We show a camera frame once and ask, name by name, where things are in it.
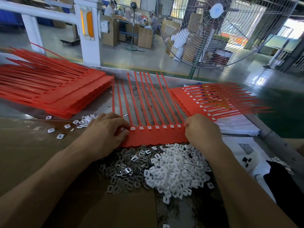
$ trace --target green floor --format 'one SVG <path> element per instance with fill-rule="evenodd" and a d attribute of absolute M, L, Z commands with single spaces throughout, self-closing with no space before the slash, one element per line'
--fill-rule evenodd
<path fill-rule="evenodd" d="M 110 68 L 128 69 L 132 71 L 145 71 L 152 74 L 156 72 L 153 70 L 130 69 L 119 66 L 105 65 Z M 188 78 L 184 75 L 177 75 L 172 73 L 162 73 L 165 76 Z M 196 78 L 193 80 L 205 82 L 219 82 L 214 79 Z M 304 138 L 304 119 L 301 116 L 304 112 L 304 93 L 297 93 L 292 91 L 262 87 L 262 86 L 248 86 L 241 84 L 246 90 L 252 92 L 255 96 L 260 98 L 262 102 L 271 107 L 274 113 L 261 113 L 256 116 L 264 122 L 271 130 L 275 131 L 281 138 Z"/>

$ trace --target qr code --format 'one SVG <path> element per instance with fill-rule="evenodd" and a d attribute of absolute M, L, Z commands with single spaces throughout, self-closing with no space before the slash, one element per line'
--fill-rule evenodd
<path fill-rule="evenodd" d="M 247 155 L 251 154 L 254 151 L 254 149 L 249 144 L 239 143 L 239 145 Z"/>

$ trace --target factory floor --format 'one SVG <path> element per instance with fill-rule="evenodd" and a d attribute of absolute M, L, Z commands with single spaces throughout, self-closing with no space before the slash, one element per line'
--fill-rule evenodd
<path fill-rule="evenodd" d="M 71 26 L 66 29 L 40 25 L 40 33 L 45 48 L 74 62 L 82 62 L 81 46 L 63 45 L 60 39 L 73 37 Z M 151 49 L 145 52 L 131 52 L 125 49 L 126 42 L 118 42 L 115 47 L 104 45 L 104 66 L 134 70 L 162 72 L 167 76 L 187 78 L 190 66 L 175 61 L 166 53 L 166 46 L 161 37 L 156 36 Z M 0 50 L 8 48 L 31 49 L 27 34 L 0 31 Z M 303 100 L 304 77 L 299 74 L 285 74 L 276 70 L 265 69 L 271 57 L 253 54 L 244 60 L 224 68 L 200 69 L 195 71 L 193 79 L 207 82 L 233 81 L 258 96 L 274 113 L 257 116 L 280 137 L 304 138 Z"/>

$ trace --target gray floor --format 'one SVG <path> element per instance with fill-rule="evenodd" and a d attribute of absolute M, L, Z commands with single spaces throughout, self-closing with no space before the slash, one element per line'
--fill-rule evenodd
<path fill-rule="evenodd" d="M 81 46 L 70 47 L 63 45 L 60 39 L 72 37 L 72 28 L 57 29 L 40 25 L 40 33 L 44 46 L 64 57 L 82 61 Z M 160 70 L 173 74 L 188 75 L 190 66 L 180 61 L 175 61 L 166 53 L 166 46 L 161 37 L 156 36 L 152 49 L 144 48 L 145 52 L 131 52 L 125 49 L 127 43 L 119 42 L 115 47 L 104 45 L 104 63 L 119 65 L 122 67 L 142 68 L 148 70 Z M 0 32 L 0 48 L 12 46 L 15 48 L 31 49 L 27 34 Z M 263 68 L 270 60 L 270 56 L 253 54 L 244 60 L 224 68 L 200 69 L 195 72 L 195 77 L 203 77 L 211 80 L 233 81 L 256 87 L 270 87 L 293 92 L 303 92 L 304 77 L 302 75 L 289 75 Z"/>

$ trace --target white pillar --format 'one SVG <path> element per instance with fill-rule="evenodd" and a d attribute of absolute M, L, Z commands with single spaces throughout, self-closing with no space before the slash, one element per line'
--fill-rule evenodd
<path fill-rule="evenodd" d="M 23 19 L 23 23 L 27 35 L 29 37 L 29 41 L 35 43 L 36 45 L 40 45 L 41 47 L 44 47 L 36 17 L 32 17 L 25 14 L 22 14 L 21 16 Z M 33 51 L 46 55 L 46 51 L 44 49 L 39 48 L 36 45 L 31 44 Z"/>
<path fill-rule="evenodd" d="M 98 33 L 98 9 L 101 9 L 101 4 L 97 0 L 74 0 L 74 7 L 77 17 L 77 27 L 81 41 L 81 50 L 83 62 L 86 65 L 101 66 L 103 59 L 101 56 L 102 40 L 99 38 Z M 94 37 L 88 37 L 83 34 L 81 9 L 90 7 L 93 19 L 93 32 Z"/>

